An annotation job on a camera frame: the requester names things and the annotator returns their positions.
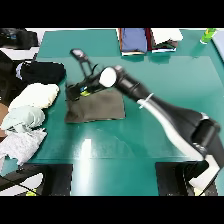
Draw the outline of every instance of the robotic arm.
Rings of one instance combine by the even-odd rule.
[[[69,100],[78,100],[106,88],[115,87],[144,107],[163,126],[169,140],[185,155],[197,161],[207,161],[204,172],[193,176],[189,183],[204,190],[224,166],[224,149],[218,136],[219,124],[204,113],[176,107],[156,97],[139,81],[132,78],[121,66],[103,68],[94,75],[98,65],[93,66],[80,49],[70,52],[80,63],[85,79],[66,87]],[[90,75],[86,75],[83,63],[88,63]]]

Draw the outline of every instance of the green table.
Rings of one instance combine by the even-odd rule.
[[[157,96],[205,112],[224,127],[223,62],[212,42],[199,43],[203,31],[181,32],[176,52],[127,57],[120,55],[115,30],[46,32],[37,60],[63,63],[67,80],[76,83],[83,77],[69,51],[81,48],[91,61],[120,64]],[[155,162],[190,158],[170,143],[152,115],[126,96],[124,103],[123,120],[65,124],[64,80],[45,110],[48,135],[30,162],[74,164],[71,195],[158,195]],[[224,143],[223,130],[220,136]],[[216,181],[219,195],[222,180],[224,172]]]

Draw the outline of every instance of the light green cloth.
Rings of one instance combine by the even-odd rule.
[[[44,112],[37,107],[22,106],[12,109],[3,119],[1,129],[13,132],[30,132],[31,128],[42,125]]]

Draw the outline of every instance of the green bottle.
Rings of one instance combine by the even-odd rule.
[[[200,42],[202,44],[207,44],[212,39],[215,33],[216,33],[216,28],[207,28]]]

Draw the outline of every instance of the cable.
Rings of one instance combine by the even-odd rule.
[[[208,185],[205,187],[205,189],[201,192],[201,194],[199,194],[198,196],[202,196],[202,194],[205,193],[206,190],[208,190],[208,188],[213,184],[213,182],[215,181],[216,177],[219,174],[219,171],[216,173],[216,175],[211,179],[211,181],[208,183]]]
[[[1,175],[0,175],[0,177],[1,177],[2,179],[4,179],[4,180],[7,180],[8,182],[14,184],[15,186],[23,187],[23,188],[27,189],[28,191],[31,191],[31,192],[33,192],[34,194],[38,195],[38,196],[41,196],[40,194],[38,194],[37,192],[31,190],[30,188],[28,188],[28,187],[26,187],[26,186],[23,186],[23,185],[21,185],[21,184],[17,184],[17,183],[15,183],[14,181],[11,181],[11,180],[9,180],[9,179],[7,179],[7,178],[1,176]]]

